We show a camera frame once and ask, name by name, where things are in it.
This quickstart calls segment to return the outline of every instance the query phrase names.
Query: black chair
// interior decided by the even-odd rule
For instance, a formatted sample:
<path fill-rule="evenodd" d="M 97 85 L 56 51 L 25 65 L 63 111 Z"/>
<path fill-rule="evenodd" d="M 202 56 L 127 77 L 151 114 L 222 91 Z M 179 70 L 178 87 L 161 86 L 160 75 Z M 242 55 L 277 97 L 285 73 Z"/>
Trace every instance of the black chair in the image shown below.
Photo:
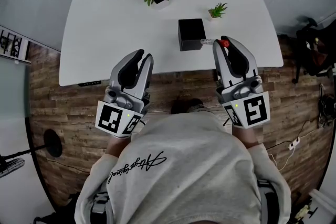
<path fill-rule="evenodd" d="M 297 70 L 296 78 L 292 80 L 294 84 L 299 82 L 301 66 L 305 68 L 305 74 L 320 76 L 319 72 L 336 62 L 336 20 L 321 30 L 311 28 L 317 26 L 312 18 L 308 21 L 308 25 L 296 32 L 294 51 Z"/>

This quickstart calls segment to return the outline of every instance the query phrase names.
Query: power strip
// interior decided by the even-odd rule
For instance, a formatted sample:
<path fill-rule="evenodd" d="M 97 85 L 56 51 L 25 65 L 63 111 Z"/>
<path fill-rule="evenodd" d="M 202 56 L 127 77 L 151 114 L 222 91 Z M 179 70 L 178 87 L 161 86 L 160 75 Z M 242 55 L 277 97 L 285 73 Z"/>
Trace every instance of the power strip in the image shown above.
<path fill-rule="evenodd" d="M 292 141 L 292 143 L 289 144 L 288 149 L 291 151 L 293 150 L 298 144 L 300 144 L 300 138 L 296 138 Z"/>

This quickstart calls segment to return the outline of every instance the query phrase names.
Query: strap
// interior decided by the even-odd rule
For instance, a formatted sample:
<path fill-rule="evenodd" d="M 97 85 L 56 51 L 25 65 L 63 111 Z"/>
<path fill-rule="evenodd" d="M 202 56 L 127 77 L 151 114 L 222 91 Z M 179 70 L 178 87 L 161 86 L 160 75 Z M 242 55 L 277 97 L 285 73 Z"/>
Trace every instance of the strap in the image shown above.
<path fill-rule="evenodd" d="M 93 198 L 90 214 L 91 224 L 113 224 L 113 212 L 108 193 L 98 193 Z"/>
<path fill-rule="evenodd" d="M 261 224 L 277 224 L 280 216 L 278 195 L 268 180 L 257 181 L 261 196 Z"/>

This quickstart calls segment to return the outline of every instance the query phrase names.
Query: white pot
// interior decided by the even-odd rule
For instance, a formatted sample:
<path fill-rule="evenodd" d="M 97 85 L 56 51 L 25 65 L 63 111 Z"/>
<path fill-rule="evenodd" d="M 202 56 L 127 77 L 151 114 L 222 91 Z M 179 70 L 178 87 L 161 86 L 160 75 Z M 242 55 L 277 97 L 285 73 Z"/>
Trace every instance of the white pot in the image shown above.
<path fill-rule="evenodd" d="M 209 20 L 210 22 L 217 22 L 217 21 L 219 21 L 219 20 L 221 19 L 220 17 L 217 17 L 217 18 L 213 18 L 213 17 L 211 17 L 211 14 L 210 14 L 209 11 L 207 12 L 207 14 L 208 14 L 208 20 Z"/>
<path fill-rule="evenodd" d="M 158 3 L 158 4 L 155 3 L 155 2 L 153 2 L 153 4 L 151 5 L 151 7 L 153 9 L 156 9 L 156 10 L 161 10 L 163 8 L 166 8 L 169 5 L 169 3 L 170 3 L 170 1 L 168 1 L 168 0 L 164 0 L 164 1 L 160 2 L 160 3 Z"/>

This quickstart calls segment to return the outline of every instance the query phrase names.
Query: wooden floor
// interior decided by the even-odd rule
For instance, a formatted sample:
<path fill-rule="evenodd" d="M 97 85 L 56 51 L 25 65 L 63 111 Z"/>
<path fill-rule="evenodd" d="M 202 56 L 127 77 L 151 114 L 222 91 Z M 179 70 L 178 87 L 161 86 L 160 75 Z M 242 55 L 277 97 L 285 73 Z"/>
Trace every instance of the wooden floor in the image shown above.
<path fill-rule="evenodd" d="M 291 49 L 280 40 L 284 58 L 282 68 L 259 70 L 264 89 L 269 91 L 271 121 L 256 128 L 258 139 L 266 147 L 282 141 L 293 141 L 306 120 L 300 136 L 301 144 L 287 166 L 281 171 L 287 180 L 292 198 L 301 192 L 301 200 L 316 188 L 323 174 L 330 144 L 332 126 L 317 130 L 319 84 L 333 93 L 333 83 L 327 78 L 303 76 L 300 83 L 291 83 L 295 74 Z M 37 45 L 30 49 L 30 125 L 34 144 L 43 144 L 43 133 L 54 129 L 61 137 L 63 154 L 55 159 L 45 150 L 38 151 L 41 172 L 56 204 L 64 205 L 69 194 L 80 191 L 92 164 L 104 153 L 108 135 L 94 126 L 98 100 L 102 100 L 107 81 L 99 86 L 60 87 L 58 84 L 60 55 Z M 215 97 L 213 71 L 167 73 L 152 76 L 151 105 L 145 121 L 169 114 L 176 98 L 199 98 L 223 122 L 227 115 Z M 269 150 L 284 166 L 291 154 L 288 144 Z"/>

